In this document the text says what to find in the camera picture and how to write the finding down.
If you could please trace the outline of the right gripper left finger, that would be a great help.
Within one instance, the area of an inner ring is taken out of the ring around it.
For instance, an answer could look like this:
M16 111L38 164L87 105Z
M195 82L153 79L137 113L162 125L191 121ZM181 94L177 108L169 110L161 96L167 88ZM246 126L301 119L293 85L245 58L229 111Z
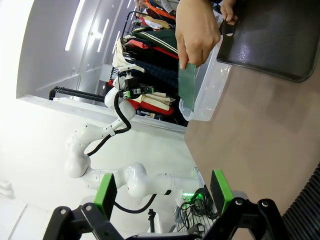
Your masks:
M107 173L93 202L79 205L74 210L67 206L54 209L43 239L79 240L83 234L91 233L97 240L122 240L123 237L110 222L116 196L115 177Z

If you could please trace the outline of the person's right hand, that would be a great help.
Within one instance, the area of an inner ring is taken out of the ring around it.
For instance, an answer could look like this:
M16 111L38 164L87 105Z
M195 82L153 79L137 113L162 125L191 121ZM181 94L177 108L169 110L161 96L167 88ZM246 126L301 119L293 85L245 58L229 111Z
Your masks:
M235 4L236 0L222 0L220 6L220 11L224 20L231 25L233 25L238 20L238 17L235 15L233 10Z

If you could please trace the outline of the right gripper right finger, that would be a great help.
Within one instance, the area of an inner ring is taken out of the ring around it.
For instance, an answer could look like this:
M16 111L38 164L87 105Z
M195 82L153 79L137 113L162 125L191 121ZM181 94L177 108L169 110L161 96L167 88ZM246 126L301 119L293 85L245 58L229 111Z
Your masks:
M289 234L276 203L263 198L257 203L235 197L222 170L213 170L210 191L217 219L204 240L231 240L238 229L246 229L253 240L288 240Z

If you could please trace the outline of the person's left hand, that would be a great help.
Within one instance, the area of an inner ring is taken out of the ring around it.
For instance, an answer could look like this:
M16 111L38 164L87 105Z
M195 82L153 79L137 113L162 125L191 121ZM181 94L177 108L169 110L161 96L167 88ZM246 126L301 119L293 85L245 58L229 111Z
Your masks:
M177 51L180 68L204 64L221 34L209 0L181 0L176 10Z

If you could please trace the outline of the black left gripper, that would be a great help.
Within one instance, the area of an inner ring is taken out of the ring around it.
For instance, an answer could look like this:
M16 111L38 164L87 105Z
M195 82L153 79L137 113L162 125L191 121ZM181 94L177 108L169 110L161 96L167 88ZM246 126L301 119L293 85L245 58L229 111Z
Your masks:
M139 97L143 94L153 94L154 88L152 86L141 85L137 77L125 79L124 91L119 91L120 98Z

